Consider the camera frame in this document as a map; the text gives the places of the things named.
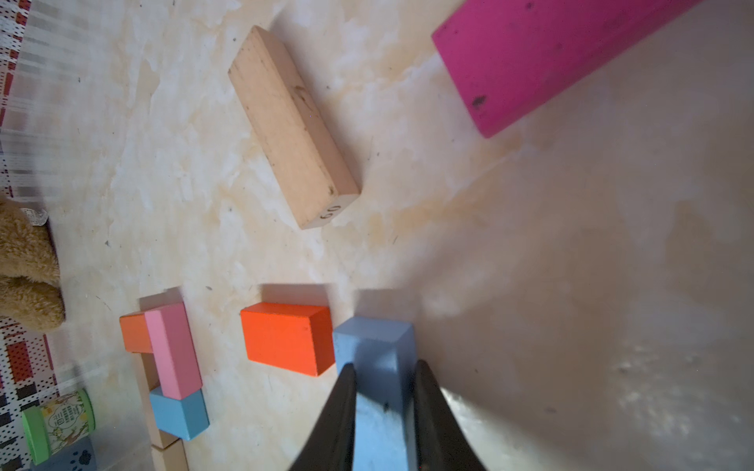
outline natural wood block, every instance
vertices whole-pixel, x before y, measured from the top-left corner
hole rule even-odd
[[[122,316],[121,332],[127,352],[152,353],[152,341],[149,340],[144,313]]]
[[[241,325],[253,362],[310,376],[335,362],[327,307],[262,302],[241,311]]]
[[[254,26],[228,75],[299,227],[325,225],[359,188],[285,46]]]
[[[142,400],[144,420],[146,421],[146,428],[149,431],[149,439],[154,446],[167,448],[178,437],[159,430],[155,422],[152,401],[149,400],[149,391],[160,386],[155,356],[151,353],[132,353],[131,360],[133,363],[133,373],[136,375],[136,382],[139,385],[139,395]]]
[[[153,446],[152,461],[155,463],[155,471],[189,471],[183,440],[178,440],[164,450]]]

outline brown plush toy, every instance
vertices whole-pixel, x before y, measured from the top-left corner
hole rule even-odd
[[[60,269],[47,229],[0,197],[0,316],[49,332],[63,323]]]

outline magenta block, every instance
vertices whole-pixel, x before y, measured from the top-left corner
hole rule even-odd
[[[184,399],[201,389],[199,363],[183,303],[144,313],[162,395]]]
[[[491,137],[700,0],[467,0],[432,40]]]

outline marble floor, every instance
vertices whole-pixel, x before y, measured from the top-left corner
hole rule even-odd
[[[34,0],[3,146],[34,155],[53,359],[103,467],[151,469],[118,317],[172,288],[212,424],[192,469],[286,469],[336,379],[246,359],[263,298],[413,322],[491,471],[754,467],[754,3],[702,2],[489,140],[430,40],[459,3]],[[254,24],[363,188],[324,228],[228,79]]]

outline wooden block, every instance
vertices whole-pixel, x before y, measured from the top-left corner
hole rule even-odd
[[[183,399],[201,389],[201,374],[183,303],[147,310],[152,349],[165,397]]]
[[[700,0],[467,0],[432,35],[490,137]]]
[[[356,371],[354,469],[416,469],[412,397],[416,343],[410,323],[352,317],[333,332],[338,373]]]
[[[241,311],[241,325],[253,362],[310,376],[335,362],[327,307],[262,302]]]
[[[149,340],[144,313],[122,316],[121,332],[127,352],[152,353],[152,341]]]
[[[193,439],[210,426],[204,395],[201,390],[183,399],[165,397],[158,387],[149,393],[155,411],[157,428],[186,441]]]
[[[152,462],[155,464],[155,471],[189,471],[183,440],[178,440],[165,449],[153,446]]]
[[[299,227],[325,225],[359,188],[285,46],[254,26],[228,75]]]
[[[131,360],[133,373],[136,375],[136,382],[139,385],[139,395],[141,395],[144,421],[149,431],[149,439],[154,446],[167,448],[178,437],[159,430],[155,423],[155,413],[152,411],[152,402],[149,400],[149,391],[160,386],[155,356],[150,353],[132,353]]]

